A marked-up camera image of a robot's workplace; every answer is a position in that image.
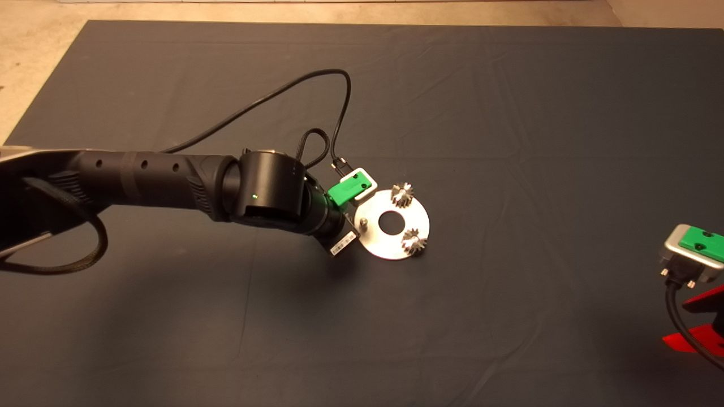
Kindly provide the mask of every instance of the metal disc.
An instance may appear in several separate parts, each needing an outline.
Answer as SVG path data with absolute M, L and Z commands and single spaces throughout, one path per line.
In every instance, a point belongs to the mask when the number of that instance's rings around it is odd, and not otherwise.
M 398 208 L 390 198 L 391 190 L 378 190 L 369 200 L 361 204 L 355 213 L 355 227 L 360 232 L 360 243 L 377 257 L 399 260 L 410 257 L 402 245 L 406 230 L 417 229 L 419 237 L 427 239 L 430 220 L 420 201 L 413 198 L 409 206 Z M 379 217 L 385 212 L 396 212 L 405 220 L 403 231 L 388 235 L 379 227 Z M 361 219 L 367 219 L 366 229 L 360 226 Z

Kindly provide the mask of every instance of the dark gray cloth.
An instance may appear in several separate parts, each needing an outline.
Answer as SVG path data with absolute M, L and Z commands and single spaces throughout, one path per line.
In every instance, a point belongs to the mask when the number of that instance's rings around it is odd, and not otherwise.
M 339 153 L 414 184 L 426 253 L 329 259 L 112 207 L 92 269 L 0 274 L 1 405 L 722 403 L 720 372 L 660 339 L 657 264 L 677 223 L 724 231 L 721 30 L 89 22 L 8 144 L 156 150 L 325 67 L 354 80 Z M 343 90 L 315 79 L 188 152 L 293 153 Z M 17 260 L 92 245 L 85 227 Z

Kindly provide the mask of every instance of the red object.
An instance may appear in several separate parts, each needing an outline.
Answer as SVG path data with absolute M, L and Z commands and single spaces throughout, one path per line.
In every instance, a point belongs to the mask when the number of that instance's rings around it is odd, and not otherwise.
M 691 328 L 689 332 L 709 352 L 716 356 L 724 356 L 724 285 L 709 290 L 706 293 L 690 298 L 681 306 L 692 313 L 716 312 L 714 324 L 701 325 Z M 679 333 L 664 336 L 664 342 L 675 351 L 696 352 Z
M 711 324 L 701 325 L 691 328 L 689 332 L 698 340 L 709 352 L 716 356 L 724 356 L 724 337 L 719 336 L 712 329 Z M 672 334 L 664 336 L 664 342 L 678 352 L 696 352 L 694 348 L 686 342 L 681 334 Z
M 724 284 L 706 293 L 691 297 L 681 304 L 689 312 L 718 312 L 724 310 Z

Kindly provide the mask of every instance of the barcode label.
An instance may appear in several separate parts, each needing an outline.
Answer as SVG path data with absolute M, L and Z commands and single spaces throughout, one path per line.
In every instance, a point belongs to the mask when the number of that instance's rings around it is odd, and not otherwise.
M 353 231 L 350 231 L 347 235 L 345 235 L 345 237 L 343 237 L 339 242 L 337 242 L 337 244 L 332 246 L 332 248 L 329 249 L 329 252 L 333 256 L 336 256 L 337 253 L 339 253 L 340 251 L 342 251 L 342 249 L 344 249 L 350 243 L 352 243 L 355 240 L 355 238 L 357 238 L 357 235 L 355 235 L 355 233 Z

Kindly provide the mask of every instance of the spur gear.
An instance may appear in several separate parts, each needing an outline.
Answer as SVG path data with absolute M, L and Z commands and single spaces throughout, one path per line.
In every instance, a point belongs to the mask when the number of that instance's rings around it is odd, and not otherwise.
M 417 254 L 423 249 L 425 249 L 425 245 L 427 244 L 426 238 L 420 237 L 420 231 L 417 229 L 408 229 L 405 231 L 405 234 L 403 235 L 403 249 L 405 249 L 405 252 L 409 255 Z
M 406 208 L 415 197 L 415 191 L 412 185 L 405 182 L 404 184 L 394 184 L 392 186 L 392 203 L 398 208 Z

